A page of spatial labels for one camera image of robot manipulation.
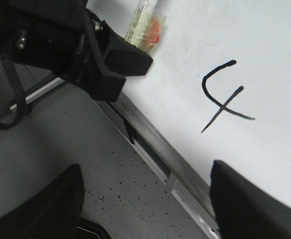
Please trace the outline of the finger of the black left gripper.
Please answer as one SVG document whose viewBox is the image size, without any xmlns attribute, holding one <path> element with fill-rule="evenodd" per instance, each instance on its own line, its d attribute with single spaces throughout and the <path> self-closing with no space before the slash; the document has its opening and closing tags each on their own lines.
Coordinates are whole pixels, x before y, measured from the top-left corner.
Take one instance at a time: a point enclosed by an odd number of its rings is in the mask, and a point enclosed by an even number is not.
<svg viewBox="0 0 291 239">
<path fill-rule="evenodd" d="M 123 76 L 143 76 L 153 59 L 147 53 L 128 43 L 103 21 L 103 58 L 106 66 Z"/>
<path fill-rule="evenodd" d="M 87 92 L 95 100 L 115 102 L 125 82 L 126 78 L 118 74 L 89 76 Z"/>
</svg>

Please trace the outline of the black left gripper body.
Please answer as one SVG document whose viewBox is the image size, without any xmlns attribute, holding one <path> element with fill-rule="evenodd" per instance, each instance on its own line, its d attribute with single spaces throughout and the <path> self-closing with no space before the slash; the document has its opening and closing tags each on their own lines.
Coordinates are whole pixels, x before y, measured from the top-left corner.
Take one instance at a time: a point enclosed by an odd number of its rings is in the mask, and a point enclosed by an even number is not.
<svg viewBox="0 0 291 239">
<path fill-rule="evenodd" d="M 108 75 L 84 0 L 0 0 L 0 58 L 48 69 L 87 89 L 88 77 Z"/>
</svg>

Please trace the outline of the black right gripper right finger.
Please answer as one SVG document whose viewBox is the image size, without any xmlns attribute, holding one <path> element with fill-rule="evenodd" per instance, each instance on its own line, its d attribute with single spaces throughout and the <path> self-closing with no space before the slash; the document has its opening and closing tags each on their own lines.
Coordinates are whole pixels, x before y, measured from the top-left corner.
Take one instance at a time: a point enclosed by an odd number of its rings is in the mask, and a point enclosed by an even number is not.
<svg viewBox="0 0 291 239">
<path fill-rule="evenodd" d="M 223 239 L 291 239 L 291 208 L 221 160 L 213 162 L 210 199 Z"/>
</svg>

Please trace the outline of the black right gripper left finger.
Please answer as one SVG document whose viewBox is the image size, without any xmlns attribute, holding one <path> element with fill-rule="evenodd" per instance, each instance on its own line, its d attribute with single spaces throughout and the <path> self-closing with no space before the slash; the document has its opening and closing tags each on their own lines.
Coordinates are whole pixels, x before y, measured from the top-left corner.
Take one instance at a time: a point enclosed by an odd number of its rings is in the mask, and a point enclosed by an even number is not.
<svg viewBox="0 0 291 239">
<path fill-rule="evenodd" d="M 71 238 L 84 196 L 82 170 L 73 164 L 36 195 L 0 217 L 0 239 Z"/>
</svg>

